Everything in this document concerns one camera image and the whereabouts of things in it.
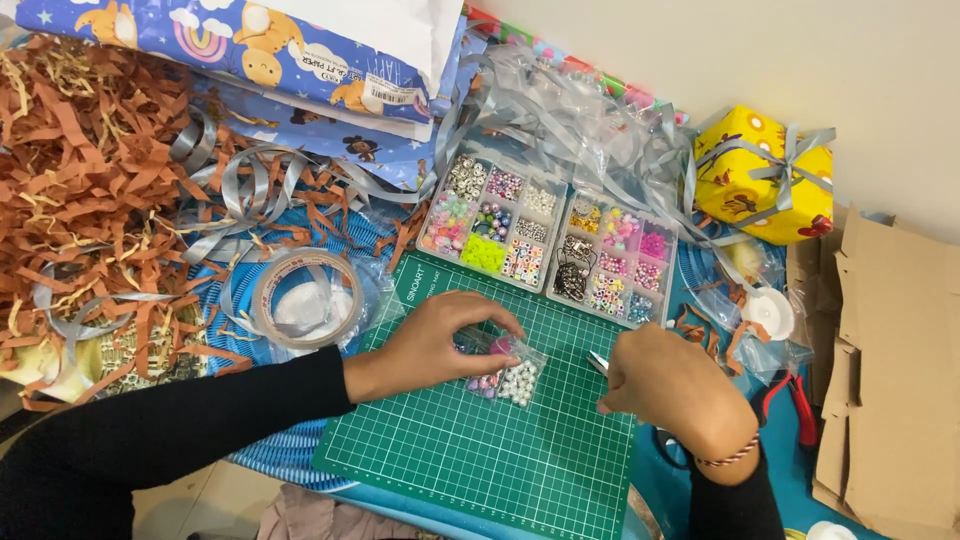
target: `plastic storage box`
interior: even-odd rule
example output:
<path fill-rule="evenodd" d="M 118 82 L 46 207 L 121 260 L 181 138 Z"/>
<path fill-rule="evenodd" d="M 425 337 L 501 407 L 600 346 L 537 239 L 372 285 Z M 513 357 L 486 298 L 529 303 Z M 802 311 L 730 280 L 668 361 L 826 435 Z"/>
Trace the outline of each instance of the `plastic storage box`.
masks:
<path fill-rule="evenodd" d="M 675 226 L 577 188 L 561 229 L 551 253 L 547 297 L 629 328 L 647 322 L 665 325 L 677 252 Z M 586 278 L 582 299 L 578 287 L 564 284 L 564 277 L 577 272 Z"/>
<path fill-rule="evenodd" d="M 566 190 L 567 183 L 530 165 L 495 152 L 466 150 L 438 188 L 417 248 L 541 292 Z M 501 217 L 492 215 L 496 212 Z"/>

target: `red handled pliers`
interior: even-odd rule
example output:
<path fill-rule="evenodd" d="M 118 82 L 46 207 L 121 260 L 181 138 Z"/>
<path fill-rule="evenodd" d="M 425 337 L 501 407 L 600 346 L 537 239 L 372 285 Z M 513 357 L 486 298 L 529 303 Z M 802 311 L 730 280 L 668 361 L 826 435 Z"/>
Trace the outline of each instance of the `red handled pliers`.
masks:
<path fill-rule="evenodd" d="M 797 408 L 797 417 L 800 419 L 800 447 L 812 451 L 817 446 L 817 421 L 813 417 L 810 403 L 806 400 L 802 375 L 793 375 L 788 369 L 777 370 L 770 385 L 760 388 L 751 398 L 750 406 L 756 413 L 760 427 L 766 426 L 770 400 L 785 385 L 790 386 L 790 396 L 793 398 L 793 405 Z"/>

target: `bracelet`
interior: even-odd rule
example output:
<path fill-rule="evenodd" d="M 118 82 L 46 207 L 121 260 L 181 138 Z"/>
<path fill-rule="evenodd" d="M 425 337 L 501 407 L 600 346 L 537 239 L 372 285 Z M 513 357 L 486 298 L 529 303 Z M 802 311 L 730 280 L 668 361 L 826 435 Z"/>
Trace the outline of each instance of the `bracelet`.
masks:
<path fill-rule="evenodd" d="M 756 448 L 756 445 L 758 444 L 760 444 L 759 430 L 754 435 L 754 438 L 750 439 L 750 442 L 747 443 L 747 446 L 741 448 L 739 451 L 737 451 L 736 454 L 731 455 L 730 457 L 724 457 L 723 459 L 719 459 L 717 461 L 707 461 L 705 459 L 701 459 L 697 457 L 696 460 L 697 460 L 697 463 L 700 463 L 701 465 L 707 465 L 708 467 L 722 467 L 724 465 L 730 465 L 731 463 L 735 463 L 739 461 L 740 458 L 743 457 L 744 455 L 749 454 L 750 451 Z"/>

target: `cutting mat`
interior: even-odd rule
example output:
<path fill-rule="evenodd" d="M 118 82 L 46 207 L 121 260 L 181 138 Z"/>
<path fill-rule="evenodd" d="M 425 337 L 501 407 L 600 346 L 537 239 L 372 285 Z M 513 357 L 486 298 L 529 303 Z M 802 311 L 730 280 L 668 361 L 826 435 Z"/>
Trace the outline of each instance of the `cutting mat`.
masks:
<path fill-rule="evenodd" d="M 631 415 L 596 413 L 606 382 L 586 355 L 607 356 L 623 329 L 419 252 L 404 255 L 394 276 L 396 295 L 362 351 L 380 347 L 428 296 L 476 290 L 514 313 L 550 356 L 537 393 L 523 409 L 455 380 L 360 405 L 327 424 L 313 466 L 551 538 L 619 538 L 636 425 Z"/>

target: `tape roll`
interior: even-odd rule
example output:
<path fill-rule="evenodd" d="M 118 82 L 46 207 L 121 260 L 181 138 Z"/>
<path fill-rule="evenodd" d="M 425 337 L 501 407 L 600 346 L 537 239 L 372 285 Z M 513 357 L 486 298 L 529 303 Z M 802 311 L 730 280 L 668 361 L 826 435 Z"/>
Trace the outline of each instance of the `tape roll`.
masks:
<path fill-rule="evenodd" d="M 316 267 L 318 266 L 321 267 L 320 271 L 322 272 L 323 267 L 329 267 L 343 274 L 344 284 L 347 284 L 352 291 L 353 305 L 350 307 L 347 315 L 343 317 L 340 325 L 332 331 L 325 332 L 324 335 L 312 337 L 311 334 L 314 333 L 312 331 L 296 331 L 292 333 L 295 333 L 297 336 L 291 336 L 281 329 L 289 325 L 279 324 L 275 320 L 271 310 L 274 305 L 274 297 L 279 290 L 280 283 L 291 273 L 306 269 L 312 274 L 317 270 Z M 332 298 L 328 298 L 327 300 L 329 302 L 333 301 Z M 344 336 L 356 327 L 363 313 L 363 305 L 363 287 L 360 286 L 360 277 L 357 275 L 356 270 L 350 266 L 349 262 L 326 250 L 300 248 L 273 261 L 270 266 L 263 271 L 256 282 L 256 286 L 253 288 L 251 311 L 253 320 L 256 321 L 257 329 L 268 339 L 288 349 L 304 350 L 320 349 L 331 343 L 339 343 Z M 317 306 L 317 308 L 318 310 L 332 310 L 332 306 Z"/>

